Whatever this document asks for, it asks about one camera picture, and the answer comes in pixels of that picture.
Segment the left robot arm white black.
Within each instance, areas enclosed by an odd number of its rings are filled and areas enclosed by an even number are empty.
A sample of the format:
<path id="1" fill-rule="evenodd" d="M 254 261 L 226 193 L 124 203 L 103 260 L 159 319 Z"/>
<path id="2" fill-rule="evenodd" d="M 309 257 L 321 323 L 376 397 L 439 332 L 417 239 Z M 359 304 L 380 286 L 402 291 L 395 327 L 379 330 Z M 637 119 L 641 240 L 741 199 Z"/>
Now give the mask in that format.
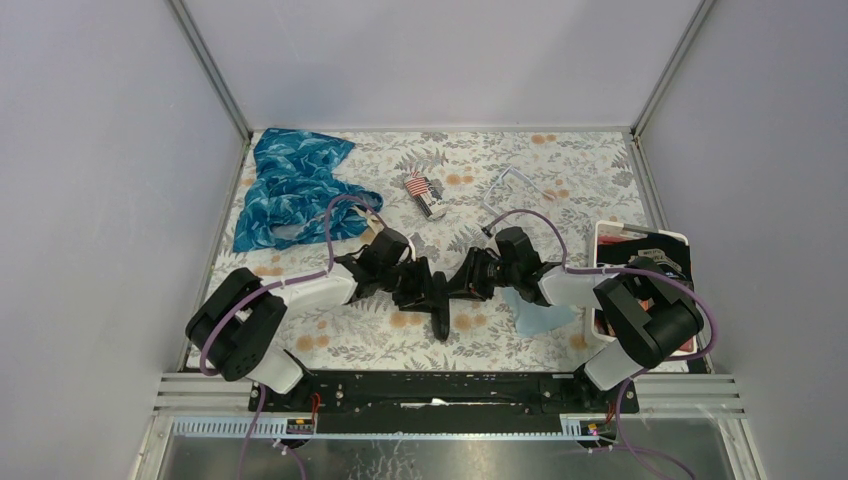
<path id="1" fill-rule="evenodd" d="M 200 368 L 228 382 L 248 379 L 271 390 L 288 411 L 309 401 L 305 367 L 274 346 L 284 320 L 387 292 L 400 311 L 428 313 L 434 334 L 450 327 L 444 273 L 427 258 L 414 257 L 407 238 L 385 229 L 360 250 L 336 256 L 327 272 L 281 278 L 265 284 L 247 268 L 232 271 L 191 317 L 185 335 L 201 352 Z"/>

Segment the flag pattern glasses case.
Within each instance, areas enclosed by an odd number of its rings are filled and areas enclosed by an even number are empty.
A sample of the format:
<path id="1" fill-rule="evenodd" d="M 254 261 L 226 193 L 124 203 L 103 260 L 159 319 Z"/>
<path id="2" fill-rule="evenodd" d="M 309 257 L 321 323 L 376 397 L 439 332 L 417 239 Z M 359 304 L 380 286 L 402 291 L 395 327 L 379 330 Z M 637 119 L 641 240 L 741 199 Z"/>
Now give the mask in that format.
<path id="1" fill-rule="evenodd" d="M 445 216 L 448 205 L 433 183 L 418 171 L 411 172 L 404 180 L 404 187 L 417 208 L 427 220 Z"/>

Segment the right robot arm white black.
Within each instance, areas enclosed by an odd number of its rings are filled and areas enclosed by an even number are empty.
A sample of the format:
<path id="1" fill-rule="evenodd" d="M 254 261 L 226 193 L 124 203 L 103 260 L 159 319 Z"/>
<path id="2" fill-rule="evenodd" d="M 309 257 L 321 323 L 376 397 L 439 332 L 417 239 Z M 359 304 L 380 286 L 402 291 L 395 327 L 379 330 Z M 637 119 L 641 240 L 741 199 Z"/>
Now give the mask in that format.
<path id="1" fill-rule="evenodd" d="M 519 227 L 498 232 L 495 245 L 469 251 L 446 283 L 448 296 L 487 301 L 496 289 L 507 288 L 539 307 L 601 312 L 615 338 L 575 373 L 573 396 L 583 410 L 601 410 L 612 400 L 613 388 L 661 364 L 704 326 L 692 291 L 649 258 L 637 257 L 623 267 L 572 268 L 542 260 Z"/>

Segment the black glasses case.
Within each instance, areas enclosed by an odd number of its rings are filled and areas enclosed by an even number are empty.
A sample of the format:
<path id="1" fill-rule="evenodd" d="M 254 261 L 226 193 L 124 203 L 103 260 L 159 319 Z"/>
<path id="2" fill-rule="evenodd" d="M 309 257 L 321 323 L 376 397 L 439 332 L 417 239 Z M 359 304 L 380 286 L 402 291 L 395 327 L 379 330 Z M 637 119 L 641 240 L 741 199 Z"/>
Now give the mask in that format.
<path id="1" fill-rule="evenodd" d="M 428 293 L 431 315 L 431 329 L 434 338 L 444 342 L 450 334 L 450 304 L 446 291 L 446 276 L 441 271 L 432 275 L 432 284 Z"/>

